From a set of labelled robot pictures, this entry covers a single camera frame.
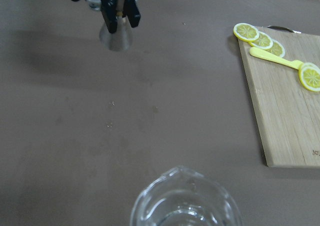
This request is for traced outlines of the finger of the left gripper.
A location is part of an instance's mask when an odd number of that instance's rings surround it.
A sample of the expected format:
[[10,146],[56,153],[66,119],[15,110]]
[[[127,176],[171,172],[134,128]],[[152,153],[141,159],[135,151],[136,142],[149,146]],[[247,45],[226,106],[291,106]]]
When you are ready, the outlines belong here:
[[125,0],[123,5],[123,14],[127,16],[130,26],[136,28],[139,26],[141,14],[136,0]]
[[114,34],[117,31],[117,3],[118,0],[100,0],[100,11],[103,16],[104,22],[110,34]]

